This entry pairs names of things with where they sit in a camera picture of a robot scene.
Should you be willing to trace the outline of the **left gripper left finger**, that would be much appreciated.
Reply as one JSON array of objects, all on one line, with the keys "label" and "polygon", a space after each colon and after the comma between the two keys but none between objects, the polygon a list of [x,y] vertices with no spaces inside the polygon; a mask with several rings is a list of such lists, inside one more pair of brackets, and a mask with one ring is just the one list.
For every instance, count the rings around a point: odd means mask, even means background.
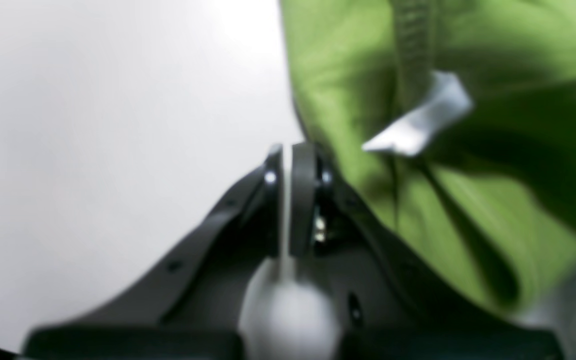
[{"label": "left gripper left finger", "polygon": [[263,162],[263,236],[266,253],[271,258],[280,254],[280,232],[283,190],[283,146],[274,144]]}]

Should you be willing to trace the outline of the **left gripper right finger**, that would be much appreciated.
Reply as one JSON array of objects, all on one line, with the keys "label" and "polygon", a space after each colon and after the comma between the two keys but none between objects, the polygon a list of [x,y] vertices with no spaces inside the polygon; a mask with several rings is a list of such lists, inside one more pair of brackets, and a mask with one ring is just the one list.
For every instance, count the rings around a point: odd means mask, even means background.
[{"label": "left gripper right finger", "polygon": [[316,205],[317,155],[315,146],[302,142],[292,146],[289,252],[307,255],[313,241]]}]

